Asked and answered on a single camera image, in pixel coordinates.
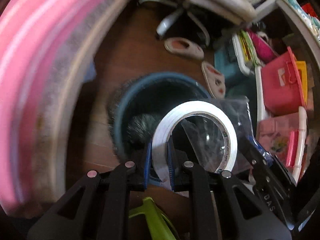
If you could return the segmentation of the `pink white slipper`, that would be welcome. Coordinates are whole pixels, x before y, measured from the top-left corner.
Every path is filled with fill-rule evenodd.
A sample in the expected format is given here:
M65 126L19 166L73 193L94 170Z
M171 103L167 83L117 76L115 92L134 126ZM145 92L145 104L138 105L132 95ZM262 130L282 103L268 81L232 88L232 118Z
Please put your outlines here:
M223 99L226 94L224 75L207 61L201 63L201 69L211 96Z
M204 59L203 49L196 43L182 37L171 37L165 40L164 48L175 55L196 60Z

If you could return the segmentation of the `white tape roll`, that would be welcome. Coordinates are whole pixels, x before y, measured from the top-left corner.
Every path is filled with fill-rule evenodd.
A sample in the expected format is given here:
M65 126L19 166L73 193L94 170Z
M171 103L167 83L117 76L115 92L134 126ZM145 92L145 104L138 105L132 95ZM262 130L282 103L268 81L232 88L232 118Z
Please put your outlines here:
M202 167L210 172L232 171L238 151L236 132L229 117L205 101L189 101L173 108L158 124L152 139L152 162L165 187L170 186L167 144L181 124Z

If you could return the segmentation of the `lime green plastic stool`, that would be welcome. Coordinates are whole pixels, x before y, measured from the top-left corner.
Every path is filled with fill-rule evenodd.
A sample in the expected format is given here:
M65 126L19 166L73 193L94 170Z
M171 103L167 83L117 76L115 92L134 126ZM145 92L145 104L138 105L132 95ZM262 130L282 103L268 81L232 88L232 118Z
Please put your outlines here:
M152 239L180 239L167 215L151 197L145 197L143 204L129 211L129 219L143 215Z

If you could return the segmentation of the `clear plastic wrapper trash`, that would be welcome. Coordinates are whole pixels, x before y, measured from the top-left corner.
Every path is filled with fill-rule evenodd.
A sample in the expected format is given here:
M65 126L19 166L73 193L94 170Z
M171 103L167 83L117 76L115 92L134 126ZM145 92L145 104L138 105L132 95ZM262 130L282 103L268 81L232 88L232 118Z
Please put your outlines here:
M253 115L249 99L245 96L231 99L213 99L211 104L228 117L236 136L225 128L224 123L210 115L196 115L183 119L180 124L193 148L199 164L209 172L219 173L230 170L233 174L249 170L251 165L242 153L231 149L237 139L247 137L264 157L268 166L273 164L270 155L256 141L253 129Z

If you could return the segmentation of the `pink striped bed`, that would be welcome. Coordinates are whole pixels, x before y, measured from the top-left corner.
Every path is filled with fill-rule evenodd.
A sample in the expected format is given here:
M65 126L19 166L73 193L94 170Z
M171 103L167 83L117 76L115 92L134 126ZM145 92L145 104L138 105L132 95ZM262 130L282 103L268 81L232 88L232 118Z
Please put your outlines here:
M1 207L34 217L66 188L74 107L130 0L1 0Z

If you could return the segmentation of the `pink plastic storage box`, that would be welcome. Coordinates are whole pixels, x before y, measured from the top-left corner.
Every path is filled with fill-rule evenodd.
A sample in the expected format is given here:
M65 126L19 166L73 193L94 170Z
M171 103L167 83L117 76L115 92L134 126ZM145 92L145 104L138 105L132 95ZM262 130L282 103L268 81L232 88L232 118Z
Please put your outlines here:
M274 116L296 113L306 107L302 82L291 47L261 69L264 105Z

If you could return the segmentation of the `white office chair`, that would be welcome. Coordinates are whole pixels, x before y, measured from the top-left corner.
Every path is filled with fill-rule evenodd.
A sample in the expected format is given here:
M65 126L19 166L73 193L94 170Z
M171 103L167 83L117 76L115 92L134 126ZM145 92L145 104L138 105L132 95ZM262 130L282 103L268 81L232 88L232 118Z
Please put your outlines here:
M210 35L201 21L191 12L192 6L195 5L207 9L233 23L239 29L251 22L259 21L263 17L263 13L266 13L267 8L273 3L272 0L182 0L180 2L170 0L138 0L138 4L147 2L155 2L175 8L175 11L165 17L158 25L156 36L159 40L165 37L167 31L181 15L187 14L201 29L204 47L210 45Z

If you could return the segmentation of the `blue trash bin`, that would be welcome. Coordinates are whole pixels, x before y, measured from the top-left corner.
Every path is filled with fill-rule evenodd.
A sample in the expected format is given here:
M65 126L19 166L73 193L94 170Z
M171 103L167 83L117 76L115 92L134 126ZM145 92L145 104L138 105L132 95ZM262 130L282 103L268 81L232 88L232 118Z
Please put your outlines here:
M174 107L211 98L200 83L181 73L157 72L126 81L111 94L106 106L116 156L127 161L143 150L161 119Z

